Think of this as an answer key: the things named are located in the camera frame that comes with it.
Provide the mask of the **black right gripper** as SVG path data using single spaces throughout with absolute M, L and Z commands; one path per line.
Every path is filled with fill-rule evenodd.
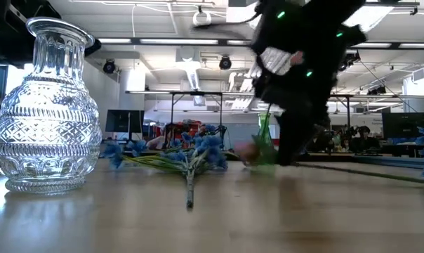
M 335 84 L 335 52 L 320 50 L 307 42 L 253 42 L 260 76 L 253 82 L 255 97 L 284 109 L 276 116 L 280 127 L 277 164 L 290 165 L 314 133 L 313 117 L 327 113 L 326 103 Z M 282 73 L 267 64 L 267 51 L 287 56 Z M 331 120 L 326 116 L 315 124 L 313 152 L 326 152 L 331 142 Z

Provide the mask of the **person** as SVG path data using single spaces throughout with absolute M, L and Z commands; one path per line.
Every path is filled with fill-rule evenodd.
M 151 139 L 147 142 L 147 148 L 149 150 L 162 150 L 166 147 L 166 142 L 171 138 L 172 126 L 167 124 L 164 128 L 164 133 L 156 138 Z
M 361 126 L 358 128 L 359 137 L 353 138 L 350 141 L 350 150 L 354 153 L 365 153 L 368 150 L 377 150 L 380 148 L 380 143 L 377 138 L 370 137 L 370 128 Z

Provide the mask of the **red storage rack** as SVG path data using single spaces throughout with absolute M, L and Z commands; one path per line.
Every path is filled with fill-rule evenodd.
M 168 130 L 173 134 L 173 138 L 181 139 L 184 132 L 190 136 L 194 136 L 199 131 L 201 125 L 202 123 L 200 121 L 186 119 L 182 122 L 170 123 Z

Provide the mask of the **clear cut-glass vase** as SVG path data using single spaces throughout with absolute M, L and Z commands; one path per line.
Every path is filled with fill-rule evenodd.
M 83 81 L 84 51 L 95 39 L 57 18 L 30 18 L 26 26 L 35 38 L 34 69 L 1 104 L 0 174 L 13 192 L 80 188 L 102 140 L 98 106 Z

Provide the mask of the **small green glass vase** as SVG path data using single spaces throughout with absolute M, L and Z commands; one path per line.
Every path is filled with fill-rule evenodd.
M 257 164 L 260 165 L 275 164 L 277 161 L 277 150 L 270 134 L 270 116 L 269 112 L 258 115 L 259 132 L 255 137 L 255 141 L 259 150 Z

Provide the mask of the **black computer monitor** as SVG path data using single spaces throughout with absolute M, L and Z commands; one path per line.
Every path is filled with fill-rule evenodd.
M 126 133 L 128 140 L 132 134 L 143 132 L 144 110 L 108 110 L 105 131 Z
M 424 123 L 424 113 L 383 113 L 382 123 L 385 138 L 416 138 L 420 134 L 418 128 Z

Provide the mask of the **black frame workstation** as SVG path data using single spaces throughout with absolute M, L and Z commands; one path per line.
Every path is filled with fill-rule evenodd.
M 221 92 L 221 91 L 125 91 L 125 93 L 128 94 L 142 94 L 142 95 L 171 95 L 171 122 L 169 124 L 169 129 L 172 130 L 172 133 L 174 133 L 174 122 L 173 122 L 173 116 L 174 116 L 174 105 L 178 102 L 175 100 L 176 95 L 180 95 L 180 98 L 182 98 L 184 95 L 188 96 L 210 96 L 212 98 L 215 98 L 216 96 L 220 97 L 220 100 L 217 100 L 216 103 L 219 106 L 219 127 L 222 127 L 223 125 L 223 97 L 224 96 L 231 96 L 231 97 L 240 97 L 240 96 L 252 96 L 252 93 L 248 92 Z
M 348 95 L 348 94 L 331 94 L 331 98 L 335 99 L 336 101 L 338 101 L 340 104 L 344 105 L 346 108 L 346 118 L 347 118 L 347 123 L 346 126 L 348 128 L 351 127 L 351 109 L 350 109 L 350 98 L 352 96 Z

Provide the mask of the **white hanging air duct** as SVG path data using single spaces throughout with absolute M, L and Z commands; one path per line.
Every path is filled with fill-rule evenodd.
M 190 83 L 190 89 L 200 90 L 199 76 L 197 70 L 201 68 L 201 58 L 199 49 L 192 46 L 182 46 L 176 49 L 175 66 L 184 70 L 187 80 Z

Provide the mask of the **pink tulip with green stem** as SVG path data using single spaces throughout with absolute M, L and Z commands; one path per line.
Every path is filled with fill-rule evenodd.
M 251 137 L 252 141 L 236 149 L 236 153 L 244 164 L 251 167 L 272 165 L 277 161 L 277 150 L 270 138 L 260 135 Z
M 329 166 L 323 166 L 323 165 L 313 165 L 313 164 L 301 164 L 301 163 L 293 163 L 292 166 L 295 167 L 308 167 L 308 168 L 315 168 L 315 169 L 327 169 L 332 171 L 339 171 L 339 172 L 345 172 L 349 174 L 359 174 L 364 176 L 374 176 L 378 178 L 383 179 L 392 179 L 397 181 L 406 181 L 411 183 L 422 183 L 424 184 L 424 179 L 417 179 L 410 176 L 397 176 L 392 174 L 383 174 L 378 172 L 369 172 L 369 171 L 360 171 L 360 170 L 354 170 L 354 169 L 346 169 L 346 168 L 337 168 L 337 167 L 329 167 Z

